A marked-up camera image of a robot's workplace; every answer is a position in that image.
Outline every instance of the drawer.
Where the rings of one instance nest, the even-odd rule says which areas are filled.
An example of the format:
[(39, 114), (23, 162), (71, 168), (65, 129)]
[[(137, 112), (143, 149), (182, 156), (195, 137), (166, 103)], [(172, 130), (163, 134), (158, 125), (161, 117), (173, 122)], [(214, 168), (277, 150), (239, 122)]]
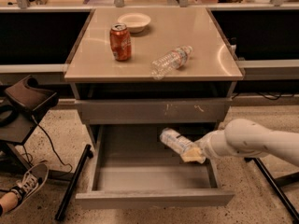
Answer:
[[(77, 201), (86, 209), (226, 205), (212, 161), (185, 163), (159, 141), (162, 124), (99, 126), (90, 184)], [(200, 126), (176, 127), (190, 138)]]
[(77, 100), (84, 124), (219, 122), (230, 98)]

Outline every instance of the bowl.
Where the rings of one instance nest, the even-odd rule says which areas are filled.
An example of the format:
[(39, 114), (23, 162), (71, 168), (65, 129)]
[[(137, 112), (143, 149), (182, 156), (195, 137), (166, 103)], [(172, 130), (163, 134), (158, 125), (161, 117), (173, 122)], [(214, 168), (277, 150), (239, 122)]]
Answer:
[(150, 23), (150, 17), (142, 13), (126, 13), (118, 18), (118, 23), (126, 24), (132, 34), (142, 32)]

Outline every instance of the concrete floor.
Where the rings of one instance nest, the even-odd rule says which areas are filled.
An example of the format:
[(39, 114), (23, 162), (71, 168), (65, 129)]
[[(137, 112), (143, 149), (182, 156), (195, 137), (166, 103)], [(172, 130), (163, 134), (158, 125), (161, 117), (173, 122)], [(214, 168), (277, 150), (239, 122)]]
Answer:
[[(232, 119), (254, 120), (270, 129), (299, 133), (299, 98), (243, 99), (237, 97), (221, 128)], [(42, 120), (57, 152), (65, 163), (76, 166), (81, 152), (91, 140), (85, 126), (80, 123), (74, 109), (53, 109)], [(36, 129), (26, 144), (34, 163), (47, 161), (51, 169), (68, 170), (59, 164), (45, 135)], [(299, 168), (275, 157), (262, 158), (274, 177), (298, 172)], [(292, 218), (271, 189), (253, 161), (240, 158), (215, 160), (221, 189), (233, 190), (234, 198), (219, 207), (162, 208), (146, 210), (84, 210), (75, 195), (62, 223), (292, 223)], [(78, 181), (76, 192), (84, 192), (89, 182), (92, 161), (87, 161)], [(20, 176), (1, 174), (1, 189), (9, 189)], [(17, 211), (0, 218), (0, 223), (56, 223), (55, 214), (64, 197), (67, 183), (48, 180), (44, 188), (23, 204)], [(299, 210), (299, 184), (285, 188), (293, 205)]]

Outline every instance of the red soda can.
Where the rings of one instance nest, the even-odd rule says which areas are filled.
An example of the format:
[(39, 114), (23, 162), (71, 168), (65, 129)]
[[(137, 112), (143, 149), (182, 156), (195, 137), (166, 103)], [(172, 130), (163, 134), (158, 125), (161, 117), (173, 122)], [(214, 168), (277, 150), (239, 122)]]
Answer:
[(131, 37), (125, 24), (117, 23), (112, 25), (110, 46), (115, 60), (125, 61), (131, 57)]

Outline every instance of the headphones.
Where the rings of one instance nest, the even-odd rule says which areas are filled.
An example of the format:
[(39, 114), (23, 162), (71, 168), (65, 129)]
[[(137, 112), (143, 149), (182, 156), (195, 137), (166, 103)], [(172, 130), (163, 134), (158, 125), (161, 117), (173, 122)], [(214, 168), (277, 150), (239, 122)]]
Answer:
[(0, 118), (0, 127), (8, 125), (19, 115), (18, 111), (12, 105), (0, 106), (0, 115), (3, 113), (8, 113), (8, 116), (5, 116), (4, 118)]

